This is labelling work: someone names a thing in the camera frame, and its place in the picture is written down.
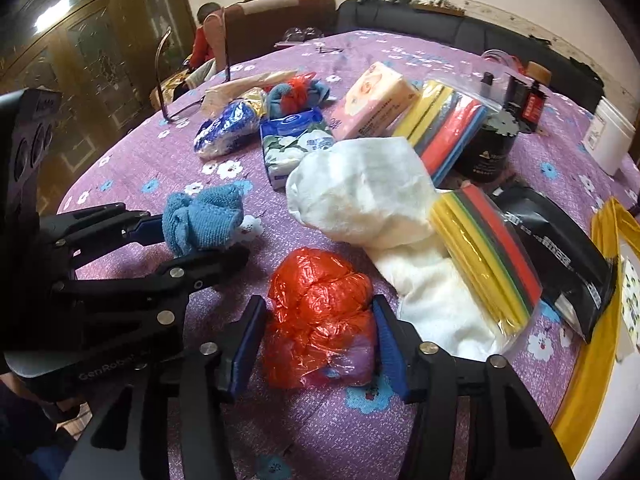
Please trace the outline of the yellow rimmed white box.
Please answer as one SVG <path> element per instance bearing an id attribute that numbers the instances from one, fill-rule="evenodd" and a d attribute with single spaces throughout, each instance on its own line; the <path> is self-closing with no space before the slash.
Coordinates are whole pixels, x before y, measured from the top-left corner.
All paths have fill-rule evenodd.
<path id="1" fill-rule="evenodd" d="M 620 244 L 639 255 L 639 223 L 615 197 L 609 198 L 590 226 L 590 237 L 605 257 L 620 262 Z M 574 466 L 587 445 L 605 400 L 613 373 L 622 324 L 623 272 L 614 272 L 615 292 L 608 300 L 590 344 L 582 346 L 552 430 L 568 463 Z"/>

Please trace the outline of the white plastic jar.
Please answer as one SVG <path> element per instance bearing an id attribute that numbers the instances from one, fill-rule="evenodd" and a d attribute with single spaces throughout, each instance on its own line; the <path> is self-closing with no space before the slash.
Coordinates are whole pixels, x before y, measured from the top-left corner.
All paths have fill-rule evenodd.
<path id="1" fill-rule="evenodd" d="M 582 145 L 597 165 L 613 177 L 634 140 L 634 126 L 607 98 L 600 99 Z"/>

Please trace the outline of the colourful sheets bag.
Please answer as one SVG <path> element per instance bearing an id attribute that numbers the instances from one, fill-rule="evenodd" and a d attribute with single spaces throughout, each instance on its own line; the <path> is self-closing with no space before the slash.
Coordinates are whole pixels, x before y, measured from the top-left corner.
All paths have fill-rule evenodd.
<path id="1" fill-rule="evenodd" d="M 495 110 L 477 94 L 427 80 L 392 136 L 408 141 L 433 184 L 439 186 Z"/>
<path id="2" fill-rule="evenodd" d="M 430 222 L 482 308 L 506 338 L 529 322 L 542 285 L 518 233 L 480 188 L 436 198 Z"/>

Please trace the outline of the purple floral tablecloth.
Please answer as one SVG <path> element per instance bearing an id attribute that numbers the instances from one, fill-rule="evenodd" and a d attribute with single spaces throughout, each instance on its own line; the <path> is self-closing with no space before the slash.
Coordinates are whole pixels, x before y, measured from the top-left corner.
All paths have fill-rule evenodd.
<path id="1" fill-rule="evenodd" d="M 477 82 L 492 73 L 495 85 L 506 70 L 478 56 L 436 42 L 357 30 L 235 64 L 233 79 L 272 70 L 313 72 L 334 99 L 373 63 L 382 63 L 412 82 L 440 76 Z M 299 247 L 342 255 L 370 275 L 375 290 L 393 289 L 376 274 L 359 249 L 335 244 L 298 224 L 282 193 L 267 180 L 262 148 L 253 144 L 218 162 L 202 162 L 193 138 L 203 115 L 203 88 L 186 92 L 170 106 L 175 122 L 155 114 L 110 148 L 66 193 L 61 209 L 71 211 L 122 202 L 158 214 L 173 192 L 194 194 L 211 185 L 238 184 L 244 194 L 240 235 L 252 252 L 245 271 L 219 288 L 192 295 L 184 321 L 184 340 L 196 346 L 221 325 L 237 318 L 252 295 L 265 295 L 272 271 Z M 610 197 L 630 205 L 637 197 L 639 173 L 630 159 L 609 176 L 582 146 L 591 114 L 559 93 L 548 96 L 539 130 L 516 140 L 508 173 L 517 174 L 562 207 L 582 228 Z M 369 388 L 329 386 L 274 390 L 261 372 L 234 405 L 224 411 L 236 473 L 242 479 L 393 479 L 410 434 L 414 411 L 395 396 L 386 379 Z"/>

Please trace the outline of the black foil pouch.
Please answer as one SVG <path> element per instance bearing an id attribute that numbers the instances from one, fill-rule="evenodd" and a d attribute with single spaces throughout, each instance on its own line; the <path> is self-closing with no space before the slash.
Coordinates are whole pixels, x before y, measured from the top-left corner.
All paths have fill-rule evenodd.
<path id="1" fill-rule="evenodd" d="M 494 197 L 511 222 L 542 285 L 542 301 L 590 343 L 616 289 L 617 262 L 553 200 L 521 184 Z"/>

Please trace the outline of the blue floral tissue pack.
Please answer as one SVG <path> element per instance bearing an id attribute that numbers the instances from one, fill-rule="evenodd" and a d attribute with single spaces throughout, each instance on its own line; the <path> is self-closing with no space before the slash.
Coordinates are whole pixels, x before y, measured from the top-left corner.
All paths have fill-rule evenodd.
<path id="1" fill-rule="evenodd" d="M 262 156 L 268 181 L 275 191 L 285 188 L 286 180 L 303 158 L 330 148 L 335 139 L 318 107 L 260 124 Z"/>

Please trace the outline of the blue red knitted toy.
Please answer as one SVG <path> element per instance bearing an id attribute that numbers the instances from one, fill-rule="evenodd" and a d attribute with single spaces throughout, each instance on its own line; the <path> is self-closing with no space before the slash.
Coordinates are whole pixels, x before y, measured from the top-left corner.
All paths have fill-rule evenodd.
<path id="1" fill-rule="evenodd" d="M 269 90 L 266 114 L 269 119 L 285 118 L 320 106 L 329 96 L 329 86 L 315 73 L 299 74 Z"/>

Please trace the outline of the pink tissue pack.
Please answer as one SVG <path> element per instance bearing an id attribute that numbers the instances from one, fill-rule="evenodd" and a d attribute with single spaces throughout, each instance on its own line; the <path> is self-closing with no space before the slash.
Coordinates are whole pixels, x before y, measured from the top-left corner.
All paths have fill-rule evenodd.
<path id="1" fill-rule="evenodd" d="M 329 121 L 334 139 L 388 136 L 387 129 L 418 94 L 401 73 L 380 62 L 373 63 L 334 108 Z"/>

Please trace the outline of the colourful sheets bag far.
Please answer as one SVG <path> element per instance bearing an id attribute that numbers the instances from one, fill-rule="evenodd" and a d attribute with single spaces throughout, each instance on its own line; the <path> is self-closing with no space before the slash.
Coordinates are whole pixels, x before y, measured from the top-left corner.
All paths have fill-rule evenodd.
<path id="1" fill-rule="evenodd" d="M 408 141 L 433 184 L 439 186 L 495 110 L 477 94 L 427 80 L 392 136 Z"/>

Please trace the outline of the white towel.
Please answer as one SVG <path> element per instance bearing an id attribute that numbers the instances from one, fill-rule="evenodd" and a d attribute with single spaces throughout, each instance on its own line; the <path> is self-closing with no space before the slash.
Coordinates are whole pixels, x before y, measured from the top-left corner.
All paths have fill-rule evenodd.
<path id="1" fill-rule="evenodd" d="M 367 250 L 397 292 L 397 317 L 452 356 L 484 361 L 504 350 L 504 336 L 465 283 L 435 234 L 408 245 Z"/>

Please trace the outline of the white plastic bag bundle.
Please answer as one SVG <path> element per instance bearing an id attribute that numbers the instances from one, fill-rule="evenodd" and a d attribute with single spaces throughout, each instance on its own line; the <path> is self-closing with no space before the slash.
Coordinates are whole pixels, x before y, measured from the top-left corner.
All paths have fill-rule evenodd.
<path id="1" fill-rule="evenodd" d="M 390 249 L 425 240 L 438 193 L 404 138 L 361 138 L 306 155 L 285 185 L 288 212 L 334 242 Z"/>

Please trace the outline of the blue white plastic bag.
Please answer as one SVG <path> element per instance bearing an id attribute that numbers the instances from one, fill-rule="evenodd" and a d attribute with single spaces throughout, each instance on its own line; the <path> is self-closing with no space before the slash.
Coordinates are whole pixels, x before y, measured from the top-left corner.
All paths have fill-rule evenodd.
<path id="1" fill-rule="evenodd" d="M 254 87 L 226 104 L 220 113 L 206 119 L 194 136 L 193 151 L 200 159 L 231 154 L 258 133 L 266 114 L 267 93 Z"/>

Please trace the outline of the dark wooden display cabinet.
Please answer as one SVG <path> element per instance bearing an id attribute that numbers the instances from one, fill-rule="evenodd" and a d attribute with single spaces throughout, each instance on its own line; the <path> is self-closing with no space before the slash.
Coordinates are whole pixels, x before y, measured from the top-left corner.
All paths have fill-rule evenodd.
<path id="1" fill-rule="evenodd" d="M 1 90 L 61 92 L 37 208 L 53 214 L 76 180 L 148 118 L 157 81 L 192 49 L 188 0 L 17 0 L 1 22 Z"/>

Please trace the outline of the black cylindrical can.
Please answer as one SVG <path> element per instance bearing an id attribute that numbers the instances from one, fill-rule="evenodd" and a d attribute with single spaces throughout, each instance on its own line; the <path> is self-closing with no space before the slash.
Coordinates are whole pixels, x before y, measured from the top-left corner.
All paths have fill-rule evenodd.
<path id="1" fill-rule="evenodd" d="M 458 174 L 475 182 L 496 180 L 506 166 L 520 125 L 508 111 L 488 116 L 454 164 Z"/>

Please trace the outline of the red plastic bag bundle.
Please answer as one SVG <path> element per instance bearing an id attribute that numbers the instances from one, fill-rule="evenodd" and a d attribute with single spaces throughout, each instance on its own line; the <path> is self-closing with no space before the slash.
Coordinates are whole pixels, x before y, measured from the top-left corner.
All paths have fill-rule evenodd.
<path id="1" fill-rule="evenodd" d="M 272 274 L 265 378 L 277 389 L 367 385 L 376 324 L 370 278 L 334 252 L 301 247 Z"/>

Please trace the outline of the colourful sheets bag near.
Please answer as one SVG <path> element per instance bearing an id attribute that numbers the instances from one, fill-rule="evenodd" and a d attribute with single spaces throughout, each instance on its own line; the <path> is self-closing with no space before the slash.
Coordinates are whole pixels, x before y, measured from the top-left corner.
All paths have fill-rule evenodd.
<path id="1" fill-rule="evenodd" d="M 506 338 L 529 322 L 542 285 L 518 233 L 480 188 L 436 198 L 430 222 L 482 308 Z"/>

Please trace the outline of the person in red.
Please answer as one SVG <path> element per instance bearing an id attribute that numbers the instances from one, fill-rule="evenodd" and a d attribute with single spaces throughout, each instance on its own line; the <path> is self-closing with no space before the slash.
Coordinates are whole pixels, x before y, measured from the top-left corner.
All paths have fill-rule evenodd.
<path id="1" fill-rule="evenodd" d="M 196 12 L 196 19 L 198 20 L 198 28 L 195 32 L 194 44 L 192 53 L 189 58 L 190 70 L 197 70 L 205 62 L 211 60 L 214 57 L 212 47 L 208 44 L 204 34 L 204 21 L 209 16 L 220 9 L 220 5 L 216 2 L 204 3 Z"/>

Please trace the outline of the red black small device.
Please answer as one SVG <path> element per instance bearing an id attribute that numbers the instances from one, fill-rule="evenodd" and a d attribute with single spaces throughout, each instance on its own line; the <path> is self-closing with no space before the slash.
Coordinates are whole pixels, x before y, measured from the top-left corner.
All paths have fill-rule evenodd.
<path id="1" fill-rule="evenodd" d="M 546 104 L 547 95 L 544 93 L 544 87 L 550 84 L 552 73 L 548 68 L 529 61 L 525 75 L 532 80 L 530 84 L 518 77 L 510 76 L 503 108 L 516 119 L 522 133 L 533 133 L 538 128 Z"/>

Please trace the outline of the blue knitted cloth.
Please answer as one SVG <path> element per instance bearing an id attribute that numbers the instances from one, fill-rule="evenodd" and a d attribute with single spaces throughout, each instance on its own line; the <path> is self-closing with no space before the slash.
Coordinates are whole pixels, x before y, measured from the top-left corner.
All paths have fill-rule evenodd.
<path id="1" fill-rule="evenodd" d="M 244 218 L 234 184 L 210 186 L 190 196 L 171 193 L 162 215 L 165 243 L 176 257 L 228 247 Z"/>

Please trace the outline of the black leather sofa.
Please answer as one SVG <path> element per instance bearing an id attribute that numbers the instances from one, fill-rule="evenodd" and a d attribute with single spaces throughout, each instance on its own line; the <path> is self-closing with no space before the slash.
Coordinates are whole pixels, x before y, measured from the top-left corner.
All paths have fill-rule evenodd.
<path id="1" fill-rule="evenodd" d="M 337 8 L 335 31 L 341 34 L 356 29 L 398 32 L 477 55 L 496 49 L 515 56 L 523 65 L 535 62 L 550 70 L 552 91 L 590 112 L 604 97 L 600 76 L 589 65 L 552 50 L 549 40 L 525 37 L 477 18 L 414 10 L 378 0 L 346 0 Z"/>

